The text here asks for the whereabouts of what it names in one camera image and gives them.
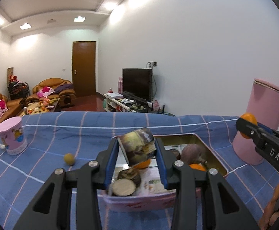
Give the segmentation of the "pink metal tin box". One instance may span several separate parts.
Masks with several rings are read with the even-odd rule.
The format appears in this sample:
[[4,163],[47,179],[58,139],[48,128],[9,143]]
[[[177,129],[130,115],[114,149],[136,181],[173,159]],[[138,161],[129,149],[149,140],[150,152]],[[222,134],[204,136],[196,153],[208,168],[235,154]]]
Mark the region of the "pink metal tin box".
[[[182,149],[191,143],[203,145],[206,147],[207,162],[202,163],[206,169],[215,168],[218,172],[226,177],[228,169],[223,165],[218,157],[212,153],[212,149],[203,142],[203,140],[196,134],[178,134],[178,135],[158,135],[155,136],[155,146],[159,147],[163,144],[165,150],[175,149],[180,153]],[[158,171],[161,182],[167,190],[170,190],[170,182],[176,183],[177,177],[174,176],[172,170],[173,161],[158,160],[165,158],[164,154],[157,153],[153,158],[157,162]],[[111,196],[108,195],[108,188],[102,193],[102,197],[110,210],[116,212],[135,212],[147,210],[160,210],[172,207],[175,202],[175,193],[158,194],[154,196]]]

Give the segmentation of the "brown wooden door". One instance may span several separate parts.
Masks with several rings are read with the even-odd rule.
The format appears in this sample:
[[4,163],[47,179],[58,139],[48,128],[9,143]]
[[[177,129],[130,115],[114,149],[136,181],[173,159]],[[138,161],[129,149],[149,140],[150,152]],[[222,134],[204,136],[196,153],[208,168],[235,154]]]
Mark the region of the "brown wooden door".
[[77,97],[96,93],[96,41],[72,44],[72,83]]

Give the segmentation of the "white tv stand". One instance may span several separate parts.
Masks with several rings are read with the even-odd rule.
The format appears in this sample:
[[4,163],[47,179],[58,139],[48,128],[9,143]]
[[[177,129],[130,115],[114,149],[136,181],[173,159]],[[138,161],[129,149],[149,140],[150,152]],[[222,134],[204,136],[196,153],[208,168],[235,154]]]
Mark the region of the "white tv stand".
[[138,97],[125,98],[117,92],[103,94],[103,97],[103,108],[107,112],[153,113],[175,116],[166,112],[165,105],[159,105],[158,101],[149,102]]

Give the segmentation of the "blue plaid tablecloth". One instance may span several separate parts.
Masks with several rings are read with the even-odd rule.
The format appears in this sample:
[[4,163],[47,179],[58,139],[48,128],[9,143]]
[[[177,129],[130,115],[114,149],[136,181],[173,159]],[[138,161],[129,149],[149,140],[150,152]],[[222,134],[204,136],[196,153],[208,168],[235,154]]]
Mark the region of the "blue plaid tablecloth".
[[27,149],[20,156],[0,149],[0,225],[5,229],[14,227],[50,174],[66,168],[65,154],[74,154],[75,167],[80,168],[114,136],[142,127],[154,135],[198,135],[228,169],[227,181],[255,219],[261,218],[279,184],[279,173],[268,162],[251,166],[235,154],[235,116],[59,112],[24,116],[22,123]]

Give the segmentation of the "printed paper liner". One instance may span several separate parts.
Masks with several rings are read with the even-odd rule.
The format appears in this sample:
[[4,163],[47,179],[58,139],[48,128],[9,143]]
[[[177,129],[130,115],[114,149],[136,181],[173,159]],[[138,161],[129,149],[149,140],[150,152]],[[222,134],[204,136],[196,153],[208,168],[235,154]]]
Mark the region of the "printed paper liner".
[[[121,170],[129,169],[129,165],[126,162],[125,157],[121,150],[119,150],[118,158],[115,165],[115,170],[112,176],[111,184],[118,180],[118,173]],[[140,173],[141,177],[141,185],[136,187],[135,192],[133,192],[130,196],[154,196],[158,194],[168,194],[168,193],[175,193],[175,190],[167,190],[161,182],[160,174],[157,167],[157,162],[155,159],[151,160],[150,165],[145,169],[137,169]],[[108,188],[108,195],[116,196],[112,193],[111,184]]]

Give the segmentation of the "large orange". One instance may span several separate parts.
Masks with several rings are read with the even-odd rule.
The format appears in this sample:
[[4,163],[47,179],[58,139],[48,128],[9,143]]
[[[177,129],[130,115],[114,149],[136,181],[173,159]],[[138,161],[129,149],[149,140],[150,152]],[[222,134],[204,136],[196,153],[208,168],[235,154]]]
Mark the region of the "large orange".
[[150,163],[151,163],[151,160],[148,159],[146,161],[143,161],[143,162],[133,166],[133,168],[135,168],[135,169],[145,169],[150,165]]

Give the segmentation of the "pink floral cushion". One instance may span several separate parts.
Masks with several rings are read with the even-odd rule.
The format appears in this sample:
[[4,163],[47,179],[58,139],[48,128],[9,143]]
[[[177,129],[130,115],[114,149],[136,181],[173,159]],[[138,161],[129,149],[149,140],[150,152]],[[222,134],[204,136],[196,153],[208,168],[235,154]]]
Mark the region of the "pink floral cushion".
[[37,92],[37,96],[39,98],[46,98],[49,95],[53,94],[54,92],[55,92],[55,90],[53,88],[46,86]]

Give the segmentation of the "pink thermos jug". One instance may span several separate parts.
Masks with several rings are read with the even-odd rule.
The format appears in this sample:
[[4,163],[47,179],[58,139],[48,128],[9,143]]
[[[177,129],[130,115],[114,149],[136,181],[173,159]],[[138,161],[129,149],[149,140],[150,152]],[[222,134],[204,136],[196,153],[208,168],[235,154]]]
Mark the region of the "pink thermos jug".
[[[254,79],[252,92],[246,109],[259,123],[277,130],[279,128],[279,86],[268,81]],[[255,151],[252,140],[247,140],[238,132],[232,142],[237,156],[250,165],[259,165],[263,157]]]

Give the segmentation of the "dark sugarcane piece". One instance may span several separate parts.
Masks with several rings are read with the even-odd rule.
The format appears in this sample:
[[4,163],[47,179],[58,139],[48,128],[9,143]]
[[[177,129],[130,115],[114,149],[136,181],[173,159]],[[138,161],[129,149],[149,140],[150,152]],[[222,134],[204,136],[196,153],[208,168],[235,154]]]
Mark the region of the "dark sugarcane piece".
[[118,180],[119,179],[129,179],[129,180],[134,182],[136,187],[139,187],[141,185],[141,182],[142,182],[141,177],[140,177],[140,173],[135,168],[129,168],[129,169],[121,170],[118,173]]

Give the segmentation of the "cluttered coffee table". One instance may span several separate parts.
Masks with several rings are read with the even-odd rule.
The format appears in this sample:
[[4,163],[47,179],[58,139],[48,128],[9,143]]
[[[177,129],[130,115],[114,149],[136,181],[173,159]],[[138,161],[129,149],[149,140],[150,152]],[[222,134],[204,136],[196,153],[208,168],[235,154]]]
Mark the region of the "cluttered coffee table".
[[29,103],[23,108],[23,110],[18,114],[22,117],[25,115],[34,115],[55,112],[56,109],[59,109],[59,98],[46,99],[46,101],[40,100],[38,102]]

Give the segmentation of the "black television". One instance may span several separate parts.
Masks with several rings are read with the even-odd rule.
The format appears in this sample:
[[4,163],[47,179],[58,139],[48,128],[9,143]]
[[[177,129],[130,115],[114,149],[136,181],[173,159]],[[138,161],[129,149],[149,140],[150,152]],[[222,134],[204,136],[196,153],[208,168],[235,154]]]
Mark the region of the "black television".
[[152,69],[122,69],[122,91],[150,101],[152,99]]

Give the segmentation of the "black rack with items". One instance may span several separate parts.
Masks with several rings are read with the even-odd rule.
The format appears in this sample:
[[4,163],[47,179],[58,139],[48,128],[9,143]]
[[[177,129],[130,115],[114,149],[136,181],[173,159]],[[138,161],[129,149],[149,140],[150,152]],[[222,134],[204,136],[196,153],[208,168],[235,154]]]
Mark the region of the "black rack with items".
[[14,75],[14,68],[7,69],[7,90],[11,100],[26,99],[30,96],[29,85],[24,81],[18,80]]

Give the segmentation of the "cut sugarcane piece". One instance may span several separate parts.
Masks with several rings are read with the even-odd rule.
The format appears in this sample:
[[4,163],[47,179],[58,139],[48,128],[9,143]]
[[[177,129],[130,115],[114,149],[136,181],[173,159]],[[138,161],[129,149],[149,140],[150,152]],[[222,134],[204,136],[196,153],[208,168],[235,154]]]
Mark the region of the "cut sugarcane piece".
[[116,196],[130,196],[135,192],[136,185],[130,179],[118,179],[111,184],[112,193]]

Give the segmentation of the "pink cartoon mug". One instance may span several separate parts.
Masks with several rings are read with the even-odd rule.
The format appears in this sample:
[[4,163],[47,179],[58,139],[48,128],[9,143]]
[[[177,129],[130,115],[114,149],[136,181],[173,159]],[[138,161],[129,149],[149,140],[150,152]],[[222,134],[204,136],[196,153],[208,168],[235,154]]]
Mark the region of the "pink cartoon mug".
[[7,151],[9,155],[18,155],[27,146],[21,117],[11,117],[0,123],[0,149]]

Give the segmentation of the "purple passion fruit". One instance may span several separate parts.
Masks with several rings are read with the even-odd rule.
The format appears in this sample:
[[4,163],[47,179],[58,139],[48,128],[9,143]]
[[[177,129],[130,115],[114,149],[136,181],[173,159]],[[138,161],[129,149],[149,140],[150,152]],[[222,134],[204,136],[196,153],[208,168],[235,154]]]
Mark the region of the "purple passion fruit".
[[181,156],[180,156],[180,152],[176,149],[170,149],[169,152],[171,152],[172,154],[174,154],[175,158],[177,160],[180,160],[181,159]]

